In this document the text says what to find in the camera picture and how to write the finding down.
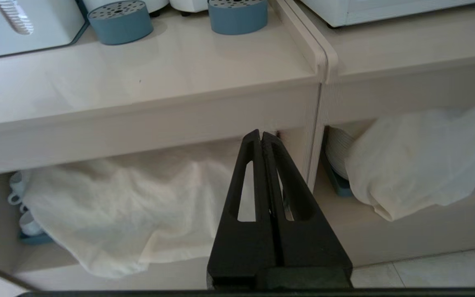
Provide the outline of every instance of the white cloth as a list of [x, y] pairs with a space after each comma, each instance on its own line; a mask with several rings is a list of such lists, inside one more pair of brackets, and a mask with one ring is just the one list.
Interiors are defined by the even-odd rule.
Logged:
[[454, 203], [475, 188], [475, 107], [381, 118], [345, 163], [355, 197], [386, 220]]
[[349, 149], [373, 122], [375, 120], [361, 120], [330, 126], [325, 148], [326, 156], [333, 170], [342, 178], [349, 180], [345, 164]]
[[[209, 256], [240, 141], [33, 169], [24, 202], [90, 273], [119, 278]], [[254, 220], [247, 171], [240, 220]]]

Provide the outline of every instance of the shelf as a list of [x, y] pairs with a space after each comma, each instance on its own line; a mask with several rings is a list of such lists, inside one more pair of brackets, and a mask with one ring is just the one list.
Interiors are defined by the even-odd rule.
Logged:
[[326, 52], [321, 124], [475, 105], [475, 5], [331, 29], [287, 2]]
[[475, 249], [475, 191], [388, 222], [355, 197], [338, 197], [319, 165], [314, 196], [355, 266]]
[[475, 5], [329, 28], [297, 1], [338, 55], [338, 77], [473, 59]]
[[150, 264], [124, 278], [100, 278], [86, 272], [55, 243], [27, 246], [13, 276], [36, 289], [59, 290], [205, 290], [208, 258]]
[[304, 126], [319, 78], [280, 2], [251, 34], [168, 8], [133, 43], [88, 28], [75, 45], [0, 58], [0, 172]]

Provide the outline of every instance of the tile floor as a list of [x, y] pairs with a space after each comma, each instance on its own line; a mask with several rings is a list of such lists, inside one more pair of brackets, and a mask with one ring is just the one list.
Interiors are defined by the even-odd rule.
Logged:
[[355, 288], [475, 287], [475, 250], [353, 269]]

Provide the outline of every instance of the perforated lid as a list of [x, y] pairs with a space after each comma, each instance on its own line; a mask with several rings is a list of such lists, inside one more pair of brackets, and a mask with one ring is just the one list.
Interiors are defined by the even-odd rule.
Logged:
[[142, 1], [113, 2], [91, 11], [89, 13], [89, 19], [113, 19], [137, 12], [141, 9], [146, 9], [146, 4]]
[[209, 0], [209, 5], [221, 8], [238, 8], [258, 4], [265, 0]]

